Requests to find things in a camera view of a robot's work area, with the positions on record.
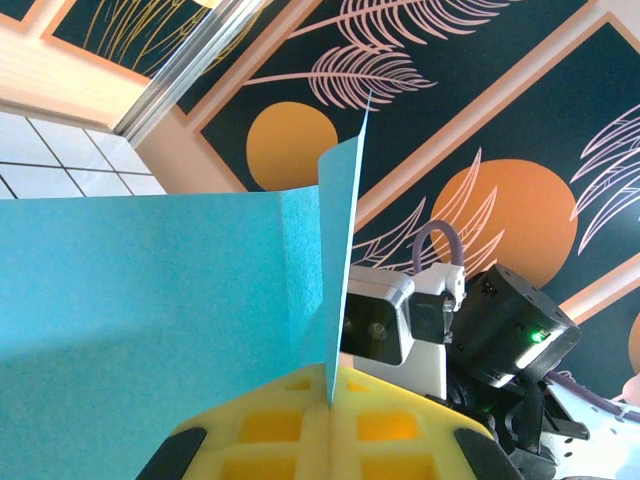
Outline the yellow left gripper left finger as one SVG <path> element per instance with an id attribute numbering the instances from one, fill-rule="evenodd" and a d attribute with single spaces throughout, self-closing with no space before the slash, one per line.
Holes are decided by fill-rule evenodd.
<path id="1" fill-rule="evenodd" d="M 298 369 L 193 416 L 135 480 L 329 480 L 325 367 Z"/>

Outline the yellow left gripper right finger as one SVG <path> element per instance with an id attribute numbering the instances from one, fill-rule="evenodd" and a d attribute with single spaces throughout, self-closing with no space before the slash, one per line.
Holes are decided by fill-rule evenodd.
<path id="1" fill-rule="evenodd" d="M 481 423 L 350 367 L 336 380 L 327 480 L 523 480 Z"/>

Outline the light blue paper sheet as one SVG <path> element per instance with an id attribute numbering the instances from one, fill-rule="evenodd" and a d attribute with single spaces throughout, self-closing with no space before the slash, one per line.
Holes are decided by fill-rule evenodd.
<path id="1" fill-rule="evenodd" d="M 259 193 L 0 201 L 0 480 L 134 480 L 308 365 L 335 395 L 366 135 Z"/>

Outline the aluminium corner post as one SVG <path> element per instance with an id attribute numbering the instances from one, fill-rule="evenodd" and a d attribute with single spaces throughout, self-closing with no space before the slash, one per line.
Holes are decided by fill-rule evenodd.
<path id="1" fill-rule="evenodd" d="M 260 9 L 263 0 L 221 0 L 159 69 L 112 128 L 136 147 Z"/>

